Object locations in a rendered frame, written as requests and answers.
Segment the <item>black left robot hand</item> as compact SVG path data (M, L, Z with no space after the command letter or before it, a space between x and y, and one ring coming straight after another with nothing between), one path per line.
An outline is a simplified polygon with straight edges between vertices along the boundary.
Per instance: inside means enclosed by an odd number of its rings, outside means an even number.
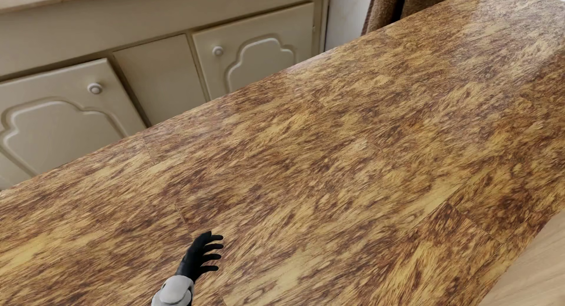
M222 258L220 254L211 251L221 250L224 247L219 243L223 238L222 235L215 235L211 231L197 236L185 252L174 275L182 275L196 282L205 273L217 272L219 266L206 265L206 263Z

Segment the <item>beige kitchen cabinet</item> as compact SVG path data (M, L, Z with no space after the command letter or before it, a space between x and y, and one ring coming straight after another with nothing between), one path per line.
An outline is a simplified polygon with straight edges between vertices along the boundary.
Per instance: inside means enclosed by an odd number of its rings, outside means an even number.
M329 0L0 0L0 83L106 58L146 128L210 101L193 35L313 2L313 57Z

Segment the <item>beige arched-panel cabinet door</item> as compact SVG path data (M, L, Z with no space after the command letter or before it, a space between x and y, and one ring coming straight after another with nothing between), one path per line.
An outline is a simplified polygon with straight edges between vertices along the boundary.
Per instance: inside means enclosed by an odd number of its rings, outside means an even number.
M193 35L210 99L222 97L313 56L313 2L257 15ZM224 54L212 49L222 46Z
M103 86L101 94L87 90ZM145 129L106 58L0 83L0 189Z

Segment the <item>brown curtain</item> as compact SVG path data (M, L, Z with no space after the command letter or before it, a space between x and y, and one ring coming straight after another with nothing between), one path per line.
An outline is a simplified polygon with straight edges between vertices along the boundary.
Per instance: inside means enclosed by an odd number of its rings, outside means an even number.
M445 0L371 0L362 34L383 28Z

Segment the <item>light wood furniture panel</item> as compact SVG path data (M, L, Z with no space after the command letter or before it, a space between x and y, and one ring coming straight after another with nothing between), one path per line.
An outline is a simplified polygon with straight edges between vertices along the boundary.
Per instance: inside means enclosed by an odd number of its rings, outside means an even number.
M544 226L478 306L565 306L565 210Z

